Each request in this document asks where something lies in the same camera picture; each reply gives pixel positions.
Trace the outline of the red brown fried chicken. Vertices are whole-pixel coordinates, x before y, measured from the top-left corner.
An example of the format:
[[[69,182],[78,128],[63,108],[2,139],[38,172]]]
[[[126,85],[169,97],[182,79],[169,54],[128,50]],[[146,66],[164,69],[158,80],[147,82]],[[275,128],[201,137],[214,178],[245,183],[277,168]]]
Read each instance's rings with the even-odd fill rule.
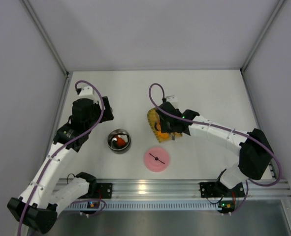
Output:
[[[117,144],[117,146],[122,148],[126,145],[126,141],[123,138],[117,136],[116,137],[116,144]]]

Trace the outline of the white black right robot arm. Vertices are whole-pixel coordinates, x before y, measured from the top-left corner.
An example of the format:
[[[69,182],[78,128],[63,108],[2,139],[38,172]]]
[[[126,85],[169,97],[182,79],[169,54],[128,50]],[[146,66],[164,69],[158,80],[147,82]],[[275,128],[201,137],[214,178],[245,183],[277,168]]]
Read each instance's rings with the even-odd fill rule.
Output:
[[[221,195],[246,180],[260,180],[272,159],[272,148],[259,129],[251,132],[230,129],[192,110],[181,113],[167,101],[157,107],[156,112],[163,133],[204,138],[238,156],[238,162],[223,170],[214,182],[215,191]]]

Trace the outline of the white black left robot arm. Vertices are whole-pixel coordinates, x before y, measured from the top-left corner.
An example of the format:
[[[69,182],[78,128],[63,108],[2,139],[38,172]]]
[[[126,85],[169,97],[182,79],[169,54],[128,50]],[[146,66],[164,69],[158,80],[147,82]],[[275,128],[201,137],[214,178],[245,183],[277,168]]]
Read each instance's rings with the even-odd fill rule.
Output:
[[[73,102],[72,115],[58,129],[49,154],[33,181],[18,198],[12,197],[7,204],[18,222],[46,234],[60,213],[77,199],[96,200],[101,197],[96,177],[85,172],[77,174],[59,191],[53,190],[66,166],[88,140],[89,128],[96,123],[113,120],[108,98],[104,96],[102,100],[102,105],[89,98]]]

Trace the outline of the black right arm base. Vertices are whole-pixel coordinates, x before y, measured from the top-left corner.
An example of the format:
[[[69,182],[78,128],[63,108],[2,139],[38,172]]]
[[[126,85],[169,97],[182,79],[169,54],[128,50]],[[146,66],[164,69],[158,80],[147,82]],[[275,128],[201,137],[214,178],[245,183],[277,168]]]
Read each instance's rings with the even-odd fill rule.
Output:
[[[219,181],[200,182],[200,192],[202,198],[231,198],[233,194],[237,198],[245,196],[245,190],[242,183],[229,189]]]

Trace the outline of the green bamboo woven tray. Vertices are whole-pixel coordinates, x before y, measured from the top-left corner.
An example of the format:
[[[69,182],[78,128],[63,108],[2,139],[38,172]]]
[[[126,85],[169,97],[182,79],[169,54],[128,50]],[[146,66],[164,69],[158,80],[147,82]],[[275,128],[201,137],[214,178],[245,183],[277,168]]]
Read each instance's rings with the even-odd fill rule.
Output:
[[[160,118],[155,108],[152,108],[148,111],[147,120],[148,120],[151,130],[153,131],[159,143],[167,142],[171,140],[174,141],[178,138],[183,137],[183,135],[179,133],[162,133]]]

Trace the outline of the left aluminium frame post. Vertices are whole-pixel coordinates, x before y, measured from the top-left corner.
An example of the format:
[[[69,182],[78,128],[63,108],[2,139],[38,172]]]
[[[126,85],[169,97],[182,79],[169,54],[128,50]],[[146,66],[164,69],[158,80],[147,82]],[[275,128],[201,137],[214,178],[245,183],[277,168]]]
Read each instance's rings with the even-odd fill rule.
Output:
[[[20,2],[22,4],[23,8],[26,10],[31,21],[33,22],[36,30],[39,32],[39,34],[40,34],[42,40],[44,41],[47,49],[49,50],[50,54],[54,58],[54,61],[58,65],[59,70],[63,74],[63,84],[62,84],[62,88],[61,88],[61,94],[59,97],[58,107],[57,107],[56,113],[54,115],[54,120],[53,120],[53,124],[52,124],[52,129],[51,129],[51,136],[54,136],[55,132],[58,128],[61,114],[62,114],[62,106],[63,106],[64,98],[65,98],[65,90],[68,86],[69,72],[66,69],[66,67],[65,67],[54,43],[52,42],[47,30],[45,29],[39,16],[37,15],[37,12],[36,12],[35,8],[33,7],[31,1],[30,0],[21,0]]]

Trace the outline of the stainless steel round bowl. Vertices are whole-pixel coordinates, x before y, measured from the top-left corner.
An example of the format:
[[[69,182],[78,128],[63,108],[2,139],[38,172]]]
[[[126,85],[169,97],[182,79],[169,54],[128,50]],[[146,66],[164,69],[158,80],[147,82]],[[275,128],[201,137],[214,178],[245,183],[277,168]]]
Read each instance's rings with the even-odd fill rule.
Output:
[[[113,153],[123,154],[130,149],[131,136],[124,129],[116,129],[109,133],[107,144]]]

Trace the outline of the pink round lid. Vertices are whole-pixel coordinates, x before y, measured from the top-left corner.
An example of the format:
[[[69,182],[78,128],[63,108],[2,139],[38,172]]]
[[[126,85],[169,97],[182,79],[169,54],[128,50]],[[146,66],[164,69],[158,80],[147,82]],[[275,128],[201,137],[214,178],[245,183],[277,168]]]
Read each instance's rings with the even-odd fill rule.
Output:
[[[162,147],[153,147],[143,157],[145,167],[155,173],[164,171],[170,164],[170,155]]]

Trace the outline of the orange fish shaped cake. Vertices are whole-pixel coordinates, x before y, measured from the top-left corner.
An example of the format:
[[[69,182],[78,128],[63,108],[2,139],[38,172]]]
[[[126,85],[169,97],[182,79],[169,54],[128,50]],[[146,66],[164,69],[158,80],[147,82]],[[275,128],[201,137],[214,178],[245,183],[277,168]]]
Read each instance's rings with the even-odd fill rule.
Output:
[[[160,131],[157,132],[157,135],[160,139],[168,139],[169,138],[169,134],[168,133],[162,133]]]

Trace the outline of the aluminium frame post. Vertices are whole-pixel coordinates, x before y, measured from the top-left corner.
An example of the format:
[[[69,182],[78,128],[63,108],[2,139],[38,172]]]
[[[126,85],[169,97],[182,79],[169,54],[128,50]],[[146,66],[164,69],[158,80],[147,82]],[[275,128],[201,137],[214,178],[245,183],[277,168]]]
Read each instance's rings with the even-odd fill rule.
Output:
[[[272,26],[274,25],[275,21],[277,20],[280,12],[282,11],[282,9],[284,8],[284,6],[287,2],[288,2],[287,0],[276,1],[275,6],[272,8],[271,13],[268,15],[267,20],[263,24],[263,27],[259,31],[259,34],[256,37],[256,40],[254,41],[253,45],[251,46],[250,51],[248,52],[242,66],[240,67],[240,73],[241,73],[241,76],[242,76],[242,79],[244,82],[244,86],[245,86],[245,89],[246,89],[246,92],[248,95],[248,99],[249,99],[250,104],[251,104],[251,108],[252,108],[252,112],[253,112],[253,115],[255,118],[255,122],[256,122],[257,128],[261,129],[261,130],[264,130],[264,128],[262,127],[262,123],[261,123],[261,120],[259,117],[259,112],[258,112],[258,109],[257,109],[256,104],[255,104],[254,96],[252,94],[250,84],[249,84],[249,81],[247,79],[246,72],[247,72],[249,65],[254,60],[262,43],[266,39],[269,31],[271,30]]]
[[[36,12],[35,8],[33,7],[31,1],[30,0],[21,0],[20,2],[22,4],[23,8],[26,10],[31,21],[33,22],[36,30],[39,32],[39,34],[40,34],[42,40],[44,41],[47,49],[49,50],[50,54],[54,58],[54,61],[58,65],[59,70],[63,74],[63,84],[62,84],[62,88],[61,88],[61,94],[59,97],[58,107],[57,107],[56,113],[54,115],[54,120],[53,120],[53,124],[52,124],[52,129],[51,129],[51,136],[54,136],[55,132],[58,128],[61,114],[62,114],[62,106],[63,106],[64,98],[65,98],[65,90],[68,86],[69,72],[66,69],[66,67],[65,67],[54,43],[52,42],[47,30],[45,29],[39,16],[37,15],[37,12]]]

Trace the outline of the aluminium mounting rail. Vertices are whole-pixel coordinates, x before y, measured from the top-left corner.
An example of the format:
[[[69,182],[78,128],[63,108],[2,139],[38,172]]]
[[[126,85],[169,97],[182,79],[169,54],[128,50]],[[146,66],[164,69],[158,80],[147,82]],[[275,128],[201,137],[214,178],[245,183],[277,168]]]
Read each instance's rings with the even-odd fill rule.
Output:
[[[248,193],[248,200],[274,200],[291,198],[291,189],[286,180],[267,187],[271,180],[261,181],[263,186],[251,183],[243,184],[234,192]],[[199,179],[98,179],[97,183],[103,185],[110,183],[112,200],[204,200],[205,194],[212,200],[214,194],[209,192],[210,180]]]

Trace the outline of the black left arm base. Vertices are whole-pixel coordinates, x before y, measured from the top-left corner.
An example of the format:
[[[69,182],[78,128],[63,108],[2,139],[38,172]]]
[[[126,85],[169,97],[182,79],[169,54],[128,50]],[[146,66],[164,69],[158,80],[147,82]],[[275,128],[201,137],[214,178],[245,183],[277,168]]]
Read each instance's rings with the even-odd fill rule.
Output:
[[[80,199],[111,199],[112,189],[113,184],[109,182],[90,184],[88,192]]]

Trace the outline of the stainless steel tongs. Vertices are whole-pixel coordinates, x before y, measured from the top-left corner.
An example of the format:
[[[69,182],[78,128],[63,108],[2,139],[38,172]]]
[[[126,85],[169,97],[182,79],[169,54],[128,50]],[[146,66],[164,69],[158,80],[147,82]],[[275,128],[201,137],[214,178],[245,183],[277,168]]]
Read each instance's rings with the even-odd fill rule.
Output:
[[[175,141],[176,140],[176,133],[175,132],[171,133],[170,138],[171,138],[171,140]]]

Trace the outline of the right aluminium frame post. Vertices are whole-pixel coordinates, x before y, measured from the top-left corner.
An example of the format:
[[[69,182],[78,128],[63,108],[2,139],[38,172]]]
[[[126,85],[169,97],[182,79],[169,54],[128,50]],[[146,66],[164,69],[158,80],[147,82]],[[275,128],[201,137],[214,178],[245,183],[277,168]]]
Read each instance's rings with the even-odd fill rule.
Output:
[[[259,31],[259,34],[256,37],[256,40],[254,41],[253,45],[251,46],[250,51],[248,52],[242,66],[240,67],[240,73],[241,73],[241,76],[242,76],[242,79],[244,82],[244,86],[245,86],[245,89],[246,89],[246,92],[248,95],[248,99],[249,99],[250,104],[251,104],[251,108],[252,108],[252,112],[253,112],[253,115],[255,118],[255,122],[256,122],[257,128],[261,129],[261,130],[264,130],[264,128],[262,127],[262,123],[261,123],[261,120],[259,117],[259,112],[258,112],[258,109],[257,109],[256,104],[255,104],[254,96],[252,94],[250,84],[249,84],[249,81],[247,79],[246,72],[247,72],[249,65],[254,60],[262,43],[266,39],[269,31],[271,30],[272,26],[274,25],[275,21],[277,20],[280,12],[282,11],[282,9],[284,8],[284,6],[287,2],[288,2],[287,0],[276,1],[275,6],[272,8],[271,13],[268,15],[267,20],[263,24],[263,27]]]

